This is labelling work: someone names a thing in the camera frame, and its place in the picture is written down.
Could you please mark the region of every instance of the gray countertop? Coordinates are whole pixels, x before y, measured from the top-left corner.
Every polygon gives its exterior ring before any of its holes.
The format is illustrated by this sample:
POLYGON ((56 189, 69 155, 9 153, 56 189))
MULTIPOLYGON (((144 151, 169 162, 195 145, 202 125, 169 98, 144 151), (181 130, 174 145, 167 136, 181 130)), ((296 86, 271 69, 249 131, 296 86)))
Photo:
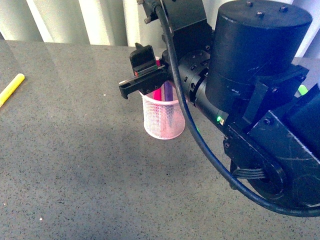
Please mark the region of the gray countertop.
MULTIPOLYGON (((145 132, 140 95, 118 89, 132 50, 0 40, 0 91, 26 76, 0 108, 0 239, 319 239, 319 218, 231 190, 187 129, 173 140, 145 132)), ((318 60, 294 61, 320 75, 318 60)), ((222 134, 191 112, 228 165, 222 134)))

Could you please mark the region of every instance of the cable connector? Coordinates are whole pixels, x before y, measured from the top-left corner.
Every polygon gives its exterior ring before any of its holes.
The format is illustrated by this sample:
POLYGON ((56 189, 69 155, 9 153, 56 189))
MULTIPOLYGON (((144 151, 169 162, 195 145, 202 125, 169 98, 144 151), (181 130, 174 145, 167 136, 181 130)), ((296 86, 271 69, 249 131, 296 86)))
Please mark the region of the cable connector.
POLYGON ((143 8, 146 14, 145 24, 151 23, 152 21, 158 19, 156 14, 156 8, 162 7, 160 0, 139 0, 138 3, 143 4, 143 8))

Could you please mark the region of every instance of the black cable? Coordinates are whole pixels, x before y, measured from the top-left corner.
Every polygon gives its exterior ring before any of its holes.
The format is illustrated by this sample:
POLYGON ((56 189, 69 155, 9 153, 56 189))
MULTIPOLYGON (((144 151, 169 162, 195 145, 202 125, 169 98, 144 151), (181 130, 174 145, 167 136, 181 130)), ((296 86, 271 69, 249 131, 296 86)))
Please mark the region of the black cable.
POLYGON ((182 82, 180 78, 178 60, 175 50, 175 45, 170 32, 170 26, 166 19, 166 14, 161 5, 156 3, 152 6, 152 10, 157 14, 161 27, 163 29, 164 40, 166 43, 169 61, 172 69, 173 81, 175 84, 176 94, 179 100, 180 108, 186 121, 194 140, 199 145, 200 149, 204 155, 208 158, 211 164, 218 170, 218 172, 239 192, 245 195, 248 199, 260 205, 261 207, 273 211, 278 214, 289 215, 294 217, 319 217, 320 216, 320 206, 305 208, 286 208, 276 205, 272 202, 267 201, 265 198, 257 195, 245 185, 243 185, 239 180, 234 178, 232 174, 225 168, 225 166, 218 160, 218 158, 212 153, 200 133, 198 132, 195 122, 190 114, 186 98, 182 89, 182 82))

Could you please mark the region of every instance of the pen holder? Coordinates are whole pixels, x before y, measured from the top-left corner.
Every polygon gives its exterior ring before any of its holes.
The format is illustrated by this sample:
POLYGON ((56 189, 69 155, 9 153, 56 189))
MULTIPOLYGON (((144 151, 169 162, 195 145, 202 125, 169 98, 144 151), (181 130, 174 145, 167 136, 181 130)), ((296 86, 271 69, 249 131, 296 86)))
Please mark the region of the pen holder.
POLYGON ((173 101, 159 101, 152 97, 152 92, 142 95, 144 129, 156 139, 168 140, 178 137, 185 129, 185 118, 176 92, 173 91, 173 101))

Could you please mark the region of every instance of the black cylindrical motor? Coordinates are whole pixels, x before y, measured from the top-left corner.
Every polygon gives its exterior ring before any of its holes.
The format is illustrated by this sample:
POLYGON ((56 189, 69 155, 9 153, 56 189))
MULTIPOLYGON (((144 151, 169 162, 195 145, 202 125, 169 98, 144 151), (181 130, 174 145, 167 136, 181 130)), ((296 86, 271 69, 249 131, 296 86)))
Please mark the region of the black cylindrical motor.
POLYGON ((205 94, 231 114, 246 107, 254 76, 285 72, 310 24, 311 15, 293 5, 237 0, 218 10, 205 94))

